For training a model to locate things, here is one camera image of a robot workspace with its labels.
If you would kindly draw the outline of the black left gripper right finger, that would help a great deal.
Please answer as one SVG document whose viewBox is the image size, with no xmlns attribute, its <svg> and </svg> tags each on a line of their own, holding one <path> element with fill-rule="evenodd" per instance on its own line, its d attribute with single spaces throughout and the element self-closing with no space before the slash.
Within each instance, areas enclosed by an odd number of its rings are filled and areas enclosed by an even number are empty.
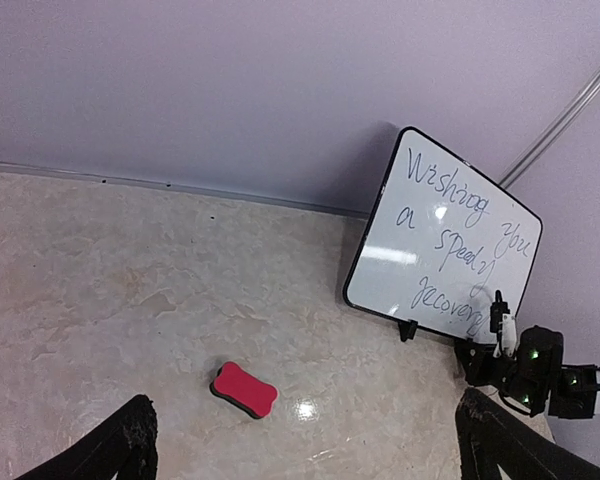
<svg viewBox="0 0 600 480">
<path fill-rule="evenodd" d="M 550 442 L 475 388 L 455 412 L 463 479 L 600 479 L 600 467 Z"/>
</svg>

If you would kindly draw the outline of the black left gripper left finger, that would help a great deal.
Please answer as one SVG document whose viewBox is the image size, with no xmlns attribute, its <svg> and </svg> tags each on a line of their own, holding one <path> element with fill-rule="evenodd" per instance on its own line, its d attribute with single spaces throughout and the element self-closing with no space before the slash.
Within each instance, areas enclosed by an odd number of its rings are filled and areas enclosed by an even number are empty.
<svg viewBox="0 0 600 480">
<path fill-rule="evenodd" d="M 154 479 L 158 426 L 152 401 L 138 394 L 62 453 L 23 479 Z"/>
</svg>

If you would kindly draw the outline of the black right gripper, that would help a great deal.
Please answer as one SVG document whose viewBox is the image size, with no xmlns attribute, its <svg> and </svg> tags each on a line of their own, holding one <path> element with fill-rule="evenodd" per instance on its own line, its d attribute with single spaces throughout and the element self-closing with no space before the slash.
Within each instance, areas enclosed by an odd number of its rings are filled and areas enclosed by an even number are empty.
<svg viewBox="0 0 600 480">
<path fill-rule="evenodd" d="M 496 388 L 503 403 L 523 415 L 591 418 L 600 392 L 597 367 L 564 364 L 563 346 L 561 333 L 534 326 L 522 332 L 511 357 L 470 341 L 457 341 L 454 352 L 469 385 Z"/>
</svg>

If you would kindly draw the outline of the red black whiteboard eraser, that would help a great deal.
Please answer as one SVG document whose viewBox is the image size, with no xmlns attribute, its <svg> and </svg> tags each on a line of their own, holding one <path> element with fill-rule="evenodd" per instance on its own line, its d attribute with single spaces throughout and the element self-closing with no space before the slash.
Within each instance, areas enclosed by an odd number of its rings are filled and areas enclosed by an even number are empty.
<svg viewBox="0 0 600 480">
<path fill-rule="evenodd" d="M 278 390 L 273 385 L 251 375 L 232 361 L 220 367 L 210 383 L 210 391 L 254 419 L 268 416 L 278 398 Z"/>
</svg>

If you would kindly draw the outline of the white whiteboard black frame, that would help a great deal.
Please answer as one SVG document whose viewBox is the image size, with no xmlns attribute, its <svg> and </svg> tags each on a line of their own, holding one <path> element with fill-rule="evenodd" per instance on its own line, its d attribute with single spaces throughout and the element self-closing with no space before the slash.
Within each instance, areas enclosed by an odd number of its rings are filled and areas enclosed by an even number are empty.
<svg viewBox="0 0 600 480">
<path fill-rule="evenodd" d="M 400 131 L 343 287 L 356 309 L 493 344 L 501 292 L 519 310 L 541 219 L 414 127 Z"/>
</svg>

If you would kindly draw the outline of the black wire easel stand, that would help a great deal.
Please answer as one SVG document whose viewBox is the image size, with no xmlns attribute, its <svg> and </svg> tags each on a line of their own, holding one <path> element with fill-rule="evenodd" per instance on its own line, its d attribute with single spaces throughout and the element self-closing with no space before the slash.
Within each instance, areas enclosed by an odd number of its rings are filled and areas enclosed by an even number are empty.
<svg viewBox="0 0 600 480">
<path fill-rule="evenodd" d="M 413 340 L 418 330 L 418 322 L 414 320 L 400 320 L 397 322 L 400 341 L 405 343 Z"/>
</svg>

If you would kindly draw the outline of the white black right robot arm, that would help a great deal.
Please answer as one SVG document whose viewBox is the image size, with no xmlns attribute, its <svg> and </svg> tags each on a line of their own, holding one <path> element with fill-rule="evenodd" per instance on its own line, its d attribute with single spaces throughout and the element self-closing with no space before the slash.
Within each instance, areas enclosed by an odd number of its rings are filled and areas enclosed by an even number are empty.
<svg viewBox="0 0 600 480">
<path fill-rule="evenodd" d="M 564 364 L 563 346 L 561 333 L 534 326 L 522 332 L 511 356 L 469 341 L 456 342 L 454 351 L 469 385 L 494 387 L 500 400 L 522 415 L 600 415 L 600 367 Z"/>
</svg>

